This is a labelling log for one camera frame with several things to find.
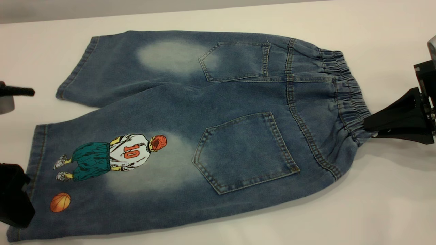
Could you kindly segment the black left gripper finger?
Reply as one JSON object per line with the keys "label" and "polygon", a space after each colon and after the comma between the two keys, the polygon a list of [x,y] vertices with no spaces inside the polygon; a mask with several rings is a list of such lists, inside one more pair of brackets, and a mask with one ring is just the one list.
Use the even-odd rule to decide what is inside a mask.
{"label": "black left gripper finger", "polygon": [[5,82],[0,82],[0,96],[29,96],[33,97],[35,90],[32,88],[22,88],[16,86],[7,86]]}
{"label": "black left gripper finger", "polygon": [[35,209],[26,193],[31,179],[17,164],[0,164],[0,221],[15,228],[27,228]]}

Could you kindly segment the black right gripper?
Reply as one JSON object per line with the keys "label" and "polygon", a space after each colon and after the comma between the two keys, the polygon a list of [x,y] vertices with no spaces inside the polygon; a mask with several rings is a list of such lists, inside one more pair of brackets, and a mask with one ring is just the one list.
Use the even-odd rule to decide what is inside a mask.
{"label": "black right gripper", "polygon": [[[393,104],[364,119],[365,130],[378,131],[374,138],[395,138],[425,145],[435,143],[435,62],[428,60],[413,68],[420,90],[417,87],[408,90]],[[384,131],[426,129],[427,124],[430,131]]]}

